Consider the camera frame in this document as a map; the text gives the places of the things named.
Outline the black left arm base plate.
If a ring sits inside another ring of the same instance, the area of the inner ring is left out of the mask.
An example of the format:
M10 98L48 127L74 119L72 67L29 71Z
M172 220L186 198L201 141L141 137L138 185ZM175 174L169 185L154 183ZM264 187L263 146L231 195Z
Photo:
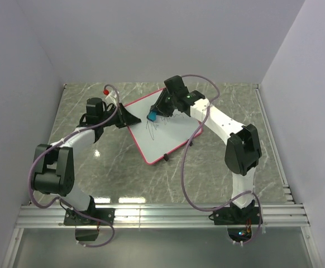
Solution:
M67 209L64 226L107 226L114 222L114 208L96 208L91 214Z

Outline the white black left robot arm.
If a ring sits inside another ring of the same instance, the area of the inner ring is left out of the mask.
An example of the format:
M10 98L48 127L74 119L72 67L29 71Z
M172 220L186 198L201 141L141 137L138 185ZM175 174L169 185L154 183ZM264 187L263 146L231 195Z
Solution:
M75 185L74 158L80 151L96 143L110 126L124 128L141 123L122 103L110 104L100 98L90 98L86 112L81 116L73 133L50 145L36 147L35 157L28 175L29 192L53 195L67 206L69 217L80 224L93 223L97 210L92 196Z

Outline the blue whiteboard eraser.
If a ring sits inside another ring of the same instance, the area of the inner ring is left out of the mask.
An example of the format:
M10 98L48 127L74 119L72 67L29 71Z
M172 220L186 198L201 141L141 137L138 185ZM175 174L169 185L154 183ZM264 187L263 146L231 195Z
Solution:
M150 122L155 122L157 117L157 113L155 111L150 111L147 115L147 120Z

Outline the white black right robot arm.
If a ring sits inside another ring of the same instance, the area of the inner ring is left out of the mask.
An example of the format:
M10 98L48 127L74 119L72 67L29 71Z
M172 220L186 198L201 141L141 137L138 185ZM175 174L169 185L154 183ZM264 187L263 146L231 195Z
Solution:
M257 128L252 124L245 126L230 118L196 90L175 98L164 88L151 106L147 119L154 121L157 116L171 117L175 110L200 122L187 141L184 154L194 136L204 126L226 145L224 161L232 172L231 203L234 205L230 216L234 222L243 223L250 216L248 207L254 203L255 171L262 155Z

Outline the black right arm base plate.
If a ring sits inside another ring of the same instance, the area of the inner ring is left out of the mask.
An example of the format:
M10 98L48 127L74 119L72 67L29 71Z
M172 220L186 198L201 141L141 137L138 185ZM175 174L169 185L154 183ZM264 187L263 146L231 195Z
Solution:
M208 216L215 225L247 225L262 224L261 212L255 203L249 204L247 207L240 209L234 204L212 212Z

